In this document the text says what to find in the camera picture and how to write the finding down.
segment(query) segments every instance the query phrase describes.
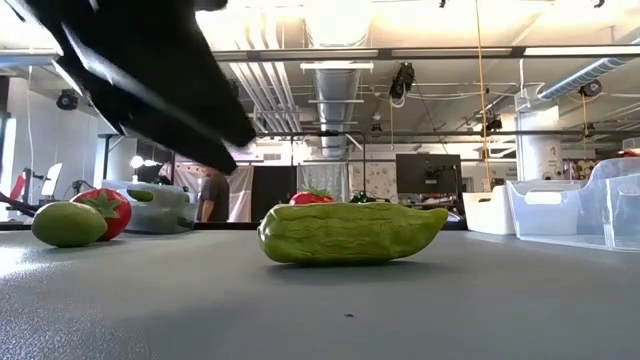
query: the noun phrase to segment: clear plastic bin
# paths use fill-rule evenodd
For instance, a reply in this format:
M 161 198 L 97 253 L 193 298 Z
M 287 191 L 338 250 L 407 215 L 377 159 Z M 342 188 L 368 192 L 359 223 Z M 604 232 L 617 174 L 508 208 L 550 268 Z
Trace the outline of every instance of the clear plastic bin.
M 126 231 L 175 234 L 193 228 L 198 205 L 181 187 L 114 180 L 103 180 L 102 187 L 118 191 L 131 203 L 132 216 Z M 127 190 L 148 191 L 153 194 L 153 200 L 137 201 Z
M 640 251 L 640 159 L 600 162 L 589 182 L 507 183 L 522 240 Z

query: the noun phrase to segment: ceiling duct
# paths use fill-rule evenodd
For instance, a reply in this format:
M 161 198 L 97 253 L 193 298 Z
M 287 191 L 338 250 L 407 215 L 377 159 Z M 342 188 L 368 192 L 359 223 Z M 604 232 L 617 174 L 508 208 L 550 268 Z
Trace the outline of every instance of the ceiling duct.
M 366 44 L 371 24 L 369 0 L 316 1 L 309 6 L 305 18 L 309 46 L 312 48 L 354 48 Z M 350 61 L 328 61 L 336 69 L 314 71 L 318 117 L 322 130 L 346 131 L 353 115 L 360 82 L 360 70 L 339 69 Z M 346 152 L 344 136 L 322 138 L 322 154 L 326 158 L 341 158 Z
M 640 45 L 640 37 L 633 40 L 631 45 Z M 634 58 L 632 57 L 602 58 L 548 89 L 543 90 L 538 97 L 540 100 L 545 101 L 555 100 L 562 95 L 578 90 L 581 86 L 598 79 L 600 76 L 605 75 L 622 65 L 625 65 L 633 59 Z

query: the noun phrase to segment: green vegetable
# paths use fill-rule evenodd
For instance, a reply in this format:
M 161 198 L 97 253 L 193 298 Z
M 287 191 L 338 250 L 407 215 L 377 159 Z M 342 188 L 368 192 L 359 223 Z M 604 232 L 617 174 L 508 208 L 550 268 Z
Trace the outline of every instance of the green vegetable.
M 142 201 L 142 202 L 153 201 L 153 193 L 151 191 L 127 189 L 127 194 L 129 194 L 129 196 L 131 196 L 132 198 L 138 201 Z
M 391 203 L 278 205 L 258 228 L 271 260 L 296 264 L 386 262 L 424 249 L 447 222 L 445 209 Z
M 38 210 L 31 231 L 51 246 L 80 247 L 98 240 L 107 231 L 107 223 L 89 205 L 54 202 Z

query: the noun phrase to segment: computer monitor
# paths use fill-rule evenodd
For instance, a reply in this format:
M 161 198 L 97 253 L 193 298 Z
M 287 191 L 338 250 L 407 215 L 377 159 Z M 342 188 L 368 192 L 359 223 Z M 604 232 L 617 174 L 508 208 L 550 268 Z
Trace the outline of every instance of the computer monitor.
M 396 154 L 398 194 L 456 194 L 462 189 L 460 155 Z
M 42 183 L 42 196 L 53 196 L 60 177 L 60 171 L 62 171 L 62 163 L 55 164 L 49 168 L 47 178 Z

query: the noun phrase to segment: black curtain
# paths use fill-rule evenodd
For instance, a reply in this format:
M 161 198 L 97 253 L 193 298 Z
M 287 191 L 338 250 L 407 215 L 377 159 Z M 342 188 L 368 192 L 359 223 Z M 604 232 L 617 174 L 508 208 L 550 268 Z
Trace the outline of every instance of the black curtain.
M 297 167 L 255 166 L 251 188 L 251 221 L 259 222 L 277 204 L 286 204 L 296 193 Z

